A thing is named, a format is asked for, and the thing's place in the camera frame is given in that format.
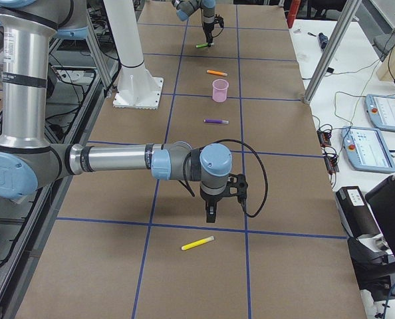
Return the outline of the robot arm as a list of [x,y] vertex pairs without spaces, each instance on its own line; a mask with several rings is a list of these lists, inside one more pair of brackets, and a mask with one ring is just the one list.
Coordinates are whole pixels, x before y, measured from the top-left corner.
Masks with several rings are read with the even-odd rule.
[[212,46],[212,32],[215,27],[215,1],[214,0],[172,0],[176,15],[181,21],[188,20],[196,11],[201,11],[201,23],[205,34],[207,46]]
[[197,181],[213,223],[229,196],[232,156],[219,143],[193,149],[185,142],[94,147],[52,144],[45,138],[51,37],[88,35],[85,1],[0,1],[3,25],[3,118],[0,197],[18,199],[58,179],[84,172],[148,169],[156,179]]

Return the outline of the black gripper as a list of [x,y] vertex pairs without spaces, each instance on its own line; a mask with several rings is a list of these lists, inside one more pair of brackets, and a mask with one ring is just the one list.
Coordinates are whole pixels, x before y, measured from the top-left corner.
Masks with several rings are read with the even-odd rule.
[[223,199],[223,194],[211,195],[204,190],[200,190],[200,196],[205,201],[206,222],[215,223],[215,211],[217,203]]
[[214,30],[215,22],[202,22],[203,31],[205,33],[205,40],[208,45],[211,44],[211,33]]

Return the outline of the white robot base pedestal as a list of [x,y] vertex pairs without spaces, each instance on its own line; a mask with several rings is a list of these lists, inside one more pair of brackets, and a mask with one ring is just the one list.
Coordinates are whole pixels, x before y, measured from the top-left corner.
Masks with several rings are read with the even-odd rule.
[[121,64],[114,107],[157,109],[164,79],[146,68],[133,2],[105,0],[104,6]]

